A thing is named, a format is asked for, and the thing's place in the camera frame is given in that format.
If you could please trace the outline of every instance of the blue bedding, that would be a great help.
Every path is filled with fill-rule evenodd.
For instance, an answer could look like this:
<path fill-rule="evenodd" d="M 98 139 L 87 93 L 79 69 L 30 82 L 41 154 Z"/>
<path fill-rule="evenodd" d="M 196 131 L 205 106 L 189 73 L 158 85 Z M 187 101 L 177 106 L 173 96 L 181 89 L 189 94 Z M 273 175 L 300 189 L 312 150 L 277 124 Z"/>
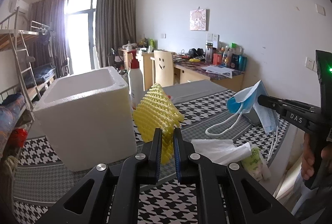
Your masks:
<path fill-rule="evenodd" d="M 36 67 L 33 69 L 34 78 L 37 85 L 40 85 L 47 81 L 50 77 L 55 74 L 55 66 L 52 66 L 51 63 Z M 31 74 L 27 73 L 24 76 L 24 83 L 27 88 L 34 87 L 34 82 L 32 80 Z"/>
<path fill-rule="evenodd" d="M 21 93 L 9 95 L 0 104 L 0 159 L 24 104 L 25 100 Z"/>

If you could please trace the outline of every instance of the white foam box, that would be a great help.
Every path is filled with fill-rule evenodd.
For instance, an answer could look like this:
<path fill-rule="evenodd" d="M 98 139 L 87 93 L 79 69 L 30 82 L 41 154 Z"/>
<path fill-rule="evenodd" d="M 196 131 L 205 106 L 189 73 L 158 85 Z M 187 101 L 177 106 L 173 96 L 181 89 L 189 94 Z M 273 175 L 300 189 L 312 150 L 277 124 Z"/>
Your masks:
<path fill-rule="evenodd" d="M 128 85 L 113 67 L 55 80 L 33 113 L 71 171 L 137 151 Z"/>

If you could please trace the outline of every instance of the blue surgical mask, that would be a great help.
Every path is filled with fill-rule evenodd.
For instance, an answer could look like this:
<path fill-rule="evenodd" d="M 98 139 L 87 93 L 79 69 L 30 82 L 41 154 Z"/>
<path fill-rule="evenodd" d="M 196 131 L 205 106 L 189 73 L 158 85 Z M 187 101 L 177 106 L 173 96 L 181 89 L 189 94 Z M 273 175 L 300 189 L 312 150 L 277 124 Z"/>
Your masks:
<path fill-rule="evenodd" d="M 234 125 L 240 120 L 242 114 L 249 113 L 252 108 L 254 108 L 254 110 L 256 111 L 256 113 L 262 123 L 265 133 L 276 132 L 277 128 L 279 127 L 279 119 L 277 117 L 277 113 L 270 108 L 263 107 L 258 104 L 257 99 L 260 95 L 268 96 L 265 86 L 261 80 L 259 82 L 257 82 L 254 86 L 245 88 L 245 89 L 241 90 L 240 92 L 236 93 L 227 102 L 227 108 L 230 113 L 233 113 L 233 115 L 231 117 L 229 117 L 227 120 L 225 120 L 224 122 L 221 122 L 219 124 L 209 127 L 205 131 L 205 133 L 208 136 L 212 136 L 212 137 L 221 136 L 226 131 L 229 131 L 230 129 L 232 129 L 234 127 Z M 212 134 L 209 132 L 209 130 L 212 127 L 225 124 L 231 118 L 235 117 L 237 114 L 239 114 L 237 120 L 227 130 L 225 130 L 219 134 Z"/>

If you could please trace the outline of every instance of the headphones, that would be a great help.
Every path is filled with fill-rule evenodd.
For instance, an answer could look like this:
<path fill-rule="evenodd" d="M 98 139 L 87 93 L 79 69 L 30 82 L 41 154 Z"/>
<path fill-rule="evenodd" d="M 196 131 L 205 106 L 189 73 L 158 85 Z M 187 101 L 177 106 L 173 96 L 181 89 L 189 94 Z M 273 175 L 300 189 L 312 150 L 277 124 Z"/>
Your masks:
<path fill-rule="evenodd" d="M 198 48 L 197 50 L 195 48 L 192 48 L 189 50 L 190 58 L 195 58 L 195 57 L 203 56 L 203 55 L 204 55 L 204 50 L 202 48 Z"/>

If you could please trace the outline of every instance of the air conditioner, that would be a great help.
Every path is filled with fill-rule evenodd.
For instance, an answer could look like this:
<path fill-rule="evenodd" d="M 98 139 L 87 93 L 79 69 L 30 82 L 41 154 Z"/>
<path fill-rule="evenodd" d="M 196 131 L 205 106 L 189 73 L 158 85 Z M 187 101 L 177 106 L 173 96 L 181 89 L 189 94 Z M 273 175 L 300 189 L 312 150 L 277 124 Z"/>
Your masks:
<path fill-rule="evenodd" d="M 26 3 L 23 0 L 14 0 L 12 2 L 12 6 L 10 8 L 10 12 L 13 13 L 14 11 L 16 11 L 17 7 L 19 7 L 19 12 L 22 12 L 24 14 L 27 14 L 29 11 L 29 4 Z"/>

